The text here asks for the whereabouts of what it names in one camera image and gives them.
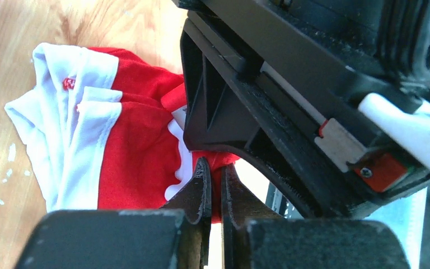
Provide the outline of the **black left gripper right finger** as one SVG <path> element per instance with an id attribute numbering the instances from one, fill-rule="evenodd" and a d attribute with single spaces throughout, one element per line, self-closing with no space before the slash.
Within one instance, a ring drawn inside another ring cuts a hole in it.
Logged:
<path id="1" fill-rule="evenodd" d="M 391 229 L 378 221 L 286 219 L 221 172 L 224 268 L 409 268 Z"/>

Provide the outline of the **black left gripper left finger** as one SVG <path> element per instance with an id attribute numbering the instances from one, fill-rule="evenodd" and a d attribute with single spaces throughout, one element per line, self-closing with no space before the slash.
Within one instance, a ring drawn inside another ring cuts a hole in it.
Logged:
<path id="1" fill-rule="evenodd" d="M 203 268 L 212 184 L 207 159 L 158 209 L 59 210 L 32 231 L 16 268 Z"/>

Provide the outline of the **red underwear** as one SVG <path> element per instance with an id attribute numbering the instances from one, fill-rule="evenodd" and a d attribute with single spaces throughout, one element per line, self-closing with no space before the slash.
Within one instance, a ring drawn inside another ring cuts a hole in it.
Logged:
<path id="1" fill-rule="evenodd" d="M 187 148 L 183 75 L 120 48 L 41 43 L 32 59 L 35 87 L 4 109 L 48 212 L 160 208 L 204 157 L 221 221 L 221 171 L 237 156 Z"/>

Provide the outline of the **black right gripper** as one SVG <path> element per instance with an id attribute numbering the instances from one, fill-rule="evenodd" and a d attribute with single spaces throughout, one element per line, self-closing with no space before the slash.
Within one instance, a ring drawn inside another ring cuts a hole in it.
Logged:
<path id="1" fill-rule="evenodd" d="M 430 1 L 176 1 L 190 150 L 233 153 L 306 217 L 365 217 L 430 170 L 359 110 L 430 102 Z"/>

